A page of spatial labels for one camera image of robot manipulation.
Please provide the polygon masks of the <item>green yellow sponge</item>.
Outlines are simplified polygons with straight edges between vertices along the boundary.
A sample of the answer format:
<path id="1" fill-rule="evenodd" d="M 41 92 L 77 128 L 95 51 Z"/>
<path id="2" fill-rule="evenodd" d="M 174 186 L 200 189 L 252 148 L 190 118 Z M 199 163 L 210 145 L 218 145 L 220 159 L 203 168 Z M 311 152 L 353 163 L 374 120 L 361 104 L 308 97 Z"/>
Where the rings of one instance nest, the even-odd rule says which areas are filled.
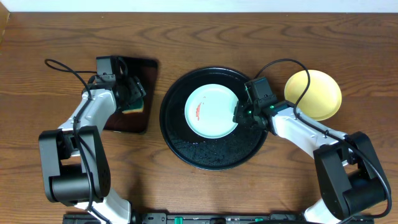
<path id="1" fill-rule="evenodd" d="M 144 100 L 141 98 L 122 111 L 123 114 L 141 113 L 144 111 Z"/>

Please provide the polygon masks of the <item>mint green plate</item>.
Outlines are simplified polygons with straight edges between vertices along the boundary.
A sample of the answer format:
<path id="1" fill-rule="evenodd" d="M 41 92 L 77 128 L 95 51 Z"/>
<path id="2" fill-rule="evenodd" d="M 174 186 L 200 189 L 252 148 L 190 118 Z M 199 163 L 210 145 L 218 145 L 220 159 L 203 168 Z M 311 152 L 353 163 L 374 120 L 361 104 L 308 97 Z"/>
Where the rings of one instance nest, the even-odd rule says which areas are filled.
<path id="1" fill-rule="evenodd" d="M 233 121 L 238 97 L 229 88 L 207 84 L 194 90 L 184 107 L 185 120 L 197 135 L 218 139 L 232 133 L 237 123 Z"/>

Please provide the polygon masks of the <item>yellow plate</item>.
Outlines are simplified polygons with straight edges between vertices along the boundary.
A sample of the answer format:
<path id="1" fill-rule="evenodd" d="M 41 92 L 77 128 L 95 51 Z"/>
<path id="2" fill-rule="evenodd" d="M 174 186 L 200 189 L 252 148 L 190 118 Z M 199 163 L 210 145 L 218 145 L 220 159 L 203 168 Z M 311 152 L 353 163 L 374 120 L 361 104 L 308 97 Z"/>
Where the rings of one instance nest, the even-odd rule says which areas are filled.
<path id="1" fill-rule="evenodd" d="M 309 74 L 310 86 L 298 103 L 298 108 L 316 121 L 331 118 L 337 113 L 342 103 L 340 87 L 331 76 L 324 72 L 309 70 Z M 292 75 L 285 84 L 285 99 L 296 103 L 307 86 L 307 81 L 305 70 Z"/>

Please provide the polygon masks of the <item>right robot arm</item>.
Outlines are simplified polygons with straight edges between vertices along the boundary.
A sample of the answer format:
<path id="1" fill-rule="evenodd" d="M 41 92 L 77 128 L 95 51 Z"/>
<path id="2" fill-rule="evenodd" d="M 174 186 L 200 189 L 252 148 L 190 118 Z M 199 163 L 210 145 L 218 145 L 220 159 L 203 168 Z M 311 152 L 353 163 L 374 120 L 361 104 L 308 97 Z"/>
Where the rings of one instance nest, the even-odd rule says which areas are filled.
<path id="1" fill-rule="evenodd" d="M 309 118 L 289 101 L 279 101 L 266 78 L 245 83 L 247 101 L 239 101 L 233 121 L 284 138 L 315 162 L 321 199 L 304 213 L 310 223 L 348 223 L 380 202 L 392 208 L 392 195 L 370 139 L 346 134 Z"/>

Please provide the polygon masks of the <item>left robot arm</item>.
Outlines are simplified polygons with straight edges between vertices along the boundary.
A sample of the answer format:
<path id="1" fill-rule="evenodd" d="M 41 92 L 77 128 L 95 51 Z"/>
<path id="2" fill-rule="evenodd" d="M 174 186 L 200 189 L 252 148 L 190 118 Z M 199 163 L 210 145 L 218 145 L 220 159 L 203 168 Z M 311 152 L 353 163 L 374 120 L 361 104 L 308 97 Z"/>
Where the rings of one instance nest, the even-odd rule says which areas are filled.
<path id="1" fill-rule="evenodd" d="M 146 95 L 133 65 L 138 58 L 96 58 L 96 71 L 83 81 L 81 102 L 57 129 L 39 135 L 44 191 L 52 203 L 87 211 L 100 223 L 141 223 L 131 202 L 111 186 L 100 134 L 109 117 Z"/>

